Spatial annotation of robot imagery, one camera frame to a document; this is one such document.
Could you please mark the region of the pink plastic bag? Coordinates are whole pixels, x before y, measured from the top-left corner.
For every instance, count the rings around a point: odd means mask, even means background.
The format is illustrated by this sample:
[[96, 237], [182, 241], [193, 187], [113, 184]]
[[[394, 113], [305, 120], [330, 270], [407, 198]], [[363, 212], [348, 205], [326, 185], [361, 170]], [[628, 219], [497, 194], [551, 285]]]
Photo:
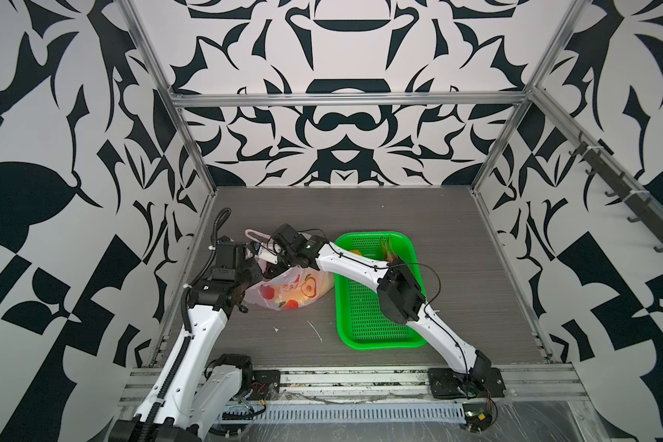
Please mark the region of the pink plastic bag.
[[[246, 229], [245, 235], [255, 244], [263, 243], [276, 252], [270, 235], [254, 229]], [[290, 311], [316, 302], [334, 288], [331, 273], [256, 259], [263, 271], [263, 281], [245, 291], [244, 301], [247, 304], [271, 311]]]

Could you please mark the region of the red dragon fruit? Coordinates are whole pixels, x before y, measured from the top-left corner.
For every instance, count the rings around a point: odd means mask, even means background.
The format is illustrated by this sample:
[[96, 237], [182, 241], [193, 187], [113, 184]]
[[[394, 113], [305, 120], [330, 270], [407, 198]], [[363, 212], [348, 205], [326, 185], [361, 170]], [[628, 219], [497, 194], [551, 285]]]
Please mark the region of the red dragon fruit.
[[404, 242], [399, 237], [388, 235], [382, 238], [380, 240], [380, 250], [385, 262], [406, 261]]

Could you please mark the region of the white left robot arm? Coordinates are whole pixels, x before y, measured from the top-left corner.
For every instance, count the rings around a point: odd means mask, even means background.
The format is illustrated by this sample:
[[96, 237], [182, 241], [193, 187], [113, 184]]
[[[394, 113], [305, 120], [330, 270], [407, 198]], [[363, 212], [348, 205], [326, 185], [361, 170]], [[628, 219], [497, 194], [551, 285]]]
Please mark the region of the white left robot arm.
[[110, 441], [204, 441], [227, 403], [252, 383], [246, 355], [223, 355], [206, 382], [208, 358], [248, 288], [262, 281], [254, 248], [220, 236], [231, 215], [222, 209], [212, 228], [213, 250], [180, 298], [182, 329], [157, 381], [134, 416], [117, 421]]

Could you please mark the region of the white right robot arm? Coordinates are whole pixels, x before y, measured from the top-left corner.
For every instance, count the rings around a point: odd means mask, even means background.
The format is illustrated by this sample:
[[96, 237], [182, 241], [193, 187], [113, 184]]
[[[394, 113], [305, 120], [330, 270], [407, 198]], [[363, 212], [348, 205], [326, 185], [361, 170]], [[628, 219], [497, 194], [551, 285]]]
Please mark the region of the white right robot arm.
[[418, 333], [443, 358], [445, 368], [427, 371], [436, 399], [496, 399], [506, 395], [501, 371], [473, 345], [452, 331], [431, 307], [412, 269], [420, 263], [389, 262], [348, 252], [326, 237], [305, 236], [283, 224], [270, 240], [279, 265], [313, 268], [342, 276], [373, 290], [384, 317]]

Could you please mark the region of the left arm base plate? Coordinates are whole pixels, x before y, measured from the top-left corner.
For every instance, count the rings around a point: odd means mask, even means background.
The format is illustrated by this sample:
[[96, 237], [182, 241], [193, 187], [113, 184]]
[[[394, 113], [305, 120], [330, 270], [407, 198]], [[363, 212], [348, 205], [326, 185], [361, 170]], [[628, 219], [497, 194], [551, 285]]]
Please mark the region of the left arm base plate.
[[247, 401], [273, 399], [279, 392], [281, 375], [278, 369], [244, 372], [239, 395]]

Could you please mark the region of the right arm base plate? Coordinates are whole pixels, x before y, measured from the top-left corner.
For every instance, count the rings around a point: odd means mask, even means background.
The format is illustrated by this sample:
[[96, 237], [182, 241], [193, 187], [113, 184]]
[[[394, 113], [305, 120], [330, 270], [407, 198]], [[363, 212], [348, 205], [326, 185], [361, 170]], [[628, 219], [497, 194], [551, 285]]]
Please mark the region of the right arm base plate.
[[506, 393], [498, 368], [471, 368], [468, 375], [449, 368], [429, 368], [427, 376], [430, 392], [439, 400], [503, 398]]

